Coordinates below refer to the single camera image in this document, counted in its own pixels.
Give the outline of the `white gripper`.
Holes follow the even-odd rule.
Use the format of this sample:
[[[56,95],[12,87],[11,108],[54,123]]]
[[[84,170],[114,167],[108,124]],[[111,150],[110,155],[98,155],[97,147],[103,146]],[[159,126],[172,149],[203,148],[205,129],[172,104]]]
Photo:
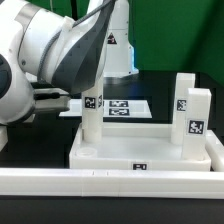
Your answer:
[[[60,88],[34,90],[34,113],[66,112],[70,109],[70,94]]]

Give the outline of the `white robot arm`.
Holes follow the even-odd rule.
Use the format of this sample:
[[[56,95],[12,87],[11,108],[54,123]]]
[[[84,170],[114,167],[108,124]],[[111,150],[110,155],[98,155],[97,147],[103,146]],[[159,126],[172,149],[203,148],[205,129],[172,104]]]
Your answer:
[[[26,0],[0,0],[0,124],[37,111],[32,74],[70,94],[134,72],[128,0],[90,0],[75,21]]]

